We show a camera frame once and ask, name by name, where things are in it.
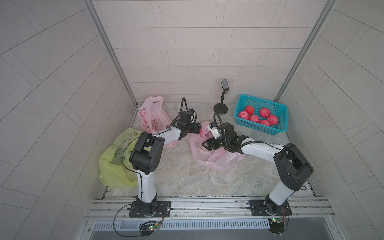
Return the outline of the plain pink plastic bag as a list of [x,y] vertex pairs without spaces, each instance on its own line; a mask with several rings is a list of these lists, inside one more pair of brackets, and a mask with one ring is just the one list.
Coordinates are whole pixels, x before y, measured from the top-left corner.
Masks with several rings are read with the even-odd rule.
[[228,171],[238,162],[245,158],[245,155],[239,153],[230,153],[224,148],[219,148],[214,151],[208,151],[202,146],[202,143],[213,136],[208,130],[210,122],[201,123],[199,134],[191,134],[188,139],[192,151],[193,158],[201,165],[215,169],[218,171]]

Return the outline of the red apple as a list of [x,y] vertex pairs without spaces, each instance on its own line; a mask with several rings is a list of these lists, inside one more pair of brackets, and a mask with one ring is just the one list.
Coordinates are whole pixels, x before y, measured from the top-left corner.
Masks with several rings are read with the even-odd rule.
[[238,117],[243,120],[248,120],[250,115],[247,111],[241,111],[239,112]]
[[252,106],[246,106],[245,112],[247,112],[249,114],[249,116],[252,116],[255,112],[255,109]]
[[267,127],[270,127],[270,126],[271,126],[271,124],[270,124],[270,122],[269,122],[268,120],[261,120],[261,121],[260,121],[260,124],[261,124],[261,125],[264,125],[264,126],[267,126]]
[[271,126],[275,126],[279,123],[279,118],[275,115],[269,115],[267,117],[268,122],[270,123]]
[[268,118],[270,116],[270,114],[271,114],[271,111],[269,109],[267,109],[267,108],[261,108],[259,110],[259,115],[262,118],[266,119],[266,118]]
[[249,117],[249,121],[254,122],[254,123],[259,123],[260,122],[260,118],[257,115],[252,115],[252,116]]

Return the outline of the pink strawberry print plastic bag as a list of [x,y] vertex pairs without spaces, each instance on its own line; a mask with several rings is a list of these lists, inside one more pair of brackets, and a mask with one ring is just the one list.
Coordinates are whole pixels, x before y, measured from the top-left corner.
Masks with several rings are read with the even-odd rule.
[[163,97],[149,97],[140,106],[137,114],[143,132],[162,133],[169,130],[171,119],[163,110]]

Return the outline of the yellow-green plastic bag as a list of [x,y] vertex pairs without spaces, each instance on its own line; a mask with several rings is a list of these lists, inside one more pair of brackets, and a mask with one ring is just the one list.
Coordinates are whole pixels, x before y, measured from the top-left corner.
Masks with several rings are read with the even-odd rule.
[[141,133],[132,128],[126,129],[101,155],[99,179],[105,187],[125,189],[138,185],[138,177],[129,158]]

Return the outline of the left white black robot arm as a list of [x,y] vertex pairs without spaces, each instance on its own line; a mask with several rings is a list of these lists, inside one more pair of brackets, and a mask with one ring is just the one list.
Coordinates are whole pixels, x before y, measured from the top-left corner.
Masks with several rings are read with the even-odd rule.
[[187,134],[198,134],[201,124],[197,122],[197,114],[189,109],[186,98],[182,98],[179,114],[160,133],[142,132],[131,152],[129,161],[139,180],[139,194],[135,200],[136,211],[151,216],[157,208],[157,192],[154,172],[160,164],[164,146],[182,140]]

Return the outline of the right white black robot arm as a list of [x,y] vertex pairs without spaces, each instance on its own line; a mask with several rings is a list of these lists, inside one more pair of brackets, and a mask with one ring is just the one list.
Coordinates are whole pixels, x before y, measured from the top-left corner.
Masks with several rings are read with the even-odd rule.
[[288,143],[284,146],[271,145],[248,136],[237,135],[234,126],[223,123],[220,115],[214,114],[214,121],[208,129],[213,137],[203,142],[208,151],[224,148],[230,153],[251,155],[276,165],[280,181],[266,196],[263,209],[271,216],[283,213],[284,204],[293,193],[302,189],[304,183],[314,173],[314,169],[299,148]]

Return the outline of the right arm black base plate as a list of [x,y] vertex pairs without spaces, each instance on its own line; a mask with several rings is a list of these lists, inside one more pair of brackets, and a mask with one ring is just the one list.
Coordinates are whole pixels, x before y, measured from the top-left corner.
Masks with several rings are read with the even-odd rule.
[[252,212],[252,216],[291,216],[292,210],[285,201],[282,205],[277,205],[275,202],[267,198],[266,200],[249,200],[246,203],[246,209]]

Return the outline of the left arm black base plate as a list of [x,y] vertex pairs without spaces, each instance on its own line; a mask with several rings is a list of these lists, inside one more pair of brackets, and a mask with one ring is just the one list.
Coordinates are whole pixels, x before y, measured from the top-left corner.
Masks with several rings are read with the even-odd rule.
[[130,218],[162,218],[169,217],[171,201],[155,201],[154,203],[144,203],[137,200],[131,204]]

